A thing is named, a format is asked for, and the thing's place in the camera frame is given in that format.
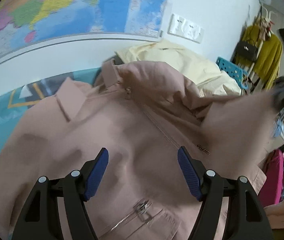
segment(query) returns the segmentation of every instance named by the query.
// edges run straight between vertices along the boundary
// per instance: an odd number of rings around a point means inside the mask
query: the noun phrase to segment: hanging clothes
[[[250,26],[246,29],[243,41],[252,41],[258,39],[260,28],[258,25]],[[265,83],[265,89],[270,89],[273,86],[274,80],[277,78],[279,72],[279,63],[281,60],[283,46],[279,38],[272,34],[269,41],[265,41],[258,59],[253,67],[253,71],[262,79]],[[251,61],[244,59],[241,56],[236,56],[236,64],[244,66],[250,66]]]
[[[263,19],[260,23],[260,36],[262,41],[269,41],[271,38],[271,23]]]

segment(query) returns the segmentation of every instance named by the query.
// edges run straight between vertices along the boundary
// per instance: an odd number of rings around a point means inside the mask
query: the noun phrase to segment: pink bag
[[[284,158],[281,150],[274,150],[265,166],[267,178],[258,195],[263,207],[278,204],[281,199],[284,176]]]

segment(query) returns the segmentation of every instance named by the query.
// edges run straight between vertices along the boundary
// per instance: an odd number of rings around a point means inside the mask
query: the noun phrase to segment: pink jacket
[[[270,93],[200,98],[193,82],[161,62],[109,61],[93,88],[67,79],[56,95],[25,113],[0,154],[0,236],[12,232],[40,176],[65,177],[105,147],[109,164],[86,203],[97,236],[188,239],[201,203],[190,194],[177,149],[185,146],[223,177],[247,176],[259,192],[266,177],[257,164],[276,114]],[[109,231],[141,200],[152,203],[151,223],[135,217]],[[63,201],[59,210],[64,239],[71,239]],[[216,239],[222,237],[226,210],[227,201]]]

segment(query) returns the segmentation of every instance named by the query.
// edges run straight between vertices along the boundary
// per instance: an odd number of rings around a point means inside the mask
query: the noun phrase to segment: black handbag
[[[262,6],[260,9],[261,19],[260,19],[260,26],[262,21]],[[249,41],[252,41],[252,39],[247,39],[246,41],[240,41],[235,48],[236,53],[239,56],[242,56],[243,58],[248,59],[251,62],[257,61],[257,54],[258,54],[258,47],[257,47],[257,41],[253,41],[253,45],[249,43]]]

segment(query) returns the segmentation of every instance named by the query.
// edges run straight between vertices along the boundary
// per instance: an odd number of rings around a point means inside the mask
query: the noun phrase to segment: blue gripper pad
[[[191,194],[200,201],[203,196],[201,192],[201,180],[182,148],[178,150],[178,162]]]
[[[104,149],[86,180],[84,192],[84,197],[86,200],[89,200],[97,192],[108,162],[109,152],[107,151],[107,149]]]

